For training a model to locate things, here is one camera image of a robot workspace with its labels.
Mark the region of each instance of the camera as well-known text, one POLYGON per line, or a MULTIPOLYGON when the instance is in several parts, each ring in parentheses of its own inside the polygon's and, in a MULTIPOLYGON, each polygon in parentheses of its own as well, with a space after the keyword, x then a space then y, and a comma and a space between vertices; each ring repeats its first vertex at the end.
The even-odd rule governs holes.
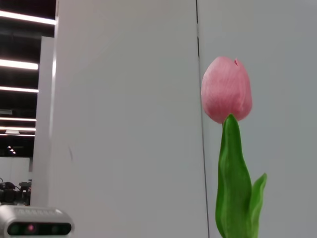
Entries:
POLYGON ((0 206, 0 238, 70 237, 71 218, 55 208, 0 206))

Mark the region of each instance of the white panel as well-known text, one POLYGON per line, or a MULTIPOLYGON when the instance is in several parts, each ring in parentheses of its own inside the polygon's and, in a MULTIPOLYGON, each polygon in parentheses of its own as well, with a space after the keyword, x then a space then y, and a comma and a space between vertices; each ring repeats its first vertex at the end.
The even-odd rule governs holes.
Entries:
POLYGON ((22 181, 27 181, 29 179, 29 158, 11 158, 11 176, 10 182, 15 186, 19 186, 22 181))
MULTIPOLYGON (((217 56, 238 59, 254 99, 240 123, 254 181, 268 174, 260 238, 316 237, 317 2, 198 0, 201 73, 217 56)), ((204 117, 211 237, 221 126, 204 117)))
POLYGON ((4 182, 10 181, 11 179, 11 165, 12 158, 0 158, 0 178, 2 178, 4 182))
POLYGON ((76 238, 207 238, 192 0, 62 0, 49 205, 76 238))
POLYGON ((48 166, 51 141, 49 138, 54 38, 42 37, 39 66, 39 93, 36 109, 36 133, 34 140, 32 171, 32 206, 47 206, 49 192, 48 166))

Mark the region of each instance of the ceiling light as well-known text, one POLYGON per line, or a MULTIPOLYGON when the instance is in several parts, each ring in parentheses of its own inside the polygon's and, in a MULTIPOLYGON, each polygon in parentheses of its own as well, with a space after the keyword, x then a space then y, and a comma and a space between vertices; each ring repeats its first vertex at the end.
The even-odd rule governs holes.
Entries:
POLYGON ((5 133, 6 134, 20 134, 18 130, 6 130, 5 133))
POLYGON ((0 130, 36 131, 35 128, 30 128, 30 127, 10 127, 10 126, 0 126, 0 130))
POLYGON ((35 135, 27 135, 27 134, 0 134, 0 136, 28 136, 28 137, 35 137, 35 135))
POLYGON ((39 65, 37 63, 19 62, 19 61, 5 60, 5 59, 0 59, 0 66, 12 67, 12 68, 25 68, 25 69, 32 69, 32 70, 39 69, 39 65))
POLYGON ((18 121, 36 121, 36 119, 29 119, 29 118, 1 118, 0 120, 18 120, 18 121))
POLYGON ((14 92, 26 92, 26 93, 38 93, 38 89, 31 89, 31 88, 11 88, 11 87, 2 87, 0 86, 0 90, 4 91, 14 91, 14 92))
POLYGON ((24 20, 24 21, 33 21, 33 22, 44 23, 49 25, 56 25, 56 21, 53 19, 22 15, 22 14, 8 12, 8 11, 0 11, 0 16, 18 19, 18 20, 24 20))

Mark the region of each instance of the camera lens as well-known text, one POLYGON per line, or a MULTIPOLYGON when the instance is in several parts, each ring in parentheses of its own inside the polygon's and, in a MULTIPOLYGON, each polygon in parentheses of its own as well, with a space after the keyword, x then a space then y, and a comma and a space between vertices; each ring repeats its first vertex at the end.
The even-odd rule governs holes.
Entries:
POLYGON ((58 226, 52 226, 52 234, 56 235, 59 233, 59 227, 58 226))
POLYGON ((8 229, 8 233, 9 235, 18 235, 20 231, 20 226, 17 224, 12 224, 9 229, 8 229))

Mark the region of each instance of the dark ceiling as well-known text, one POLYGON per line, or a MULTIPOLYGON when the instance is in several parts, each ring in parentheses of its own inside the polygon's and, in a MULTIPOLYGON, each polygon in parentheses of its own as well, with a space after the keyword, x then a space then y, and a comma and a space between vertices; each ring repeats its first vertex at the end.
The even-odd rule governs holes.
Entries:
MULTIPOLYGON (((0 0, 0 11, 55 19, 55 5, 56 0, 0 0)), ((0 60, 39 63, 42 36, 53 37, 54 26, 0 17, 0 60)), ((37 70, 0 66, 2 87, 37 89, 38 82, 37 70)), ((36 103, 36 93, 0 90, 0 117, 35 119, 36 103)), ((35 122, 0 120, 1 126, 35 127, 35 122)), ((33 156, 34 137, 1 136, 4 133, 0 130, 0 156, 33 156), (13 147, 16 154, 12 154, 8 146, 13 147)), ((32 133, 20 131, 20 134, 32 133)))

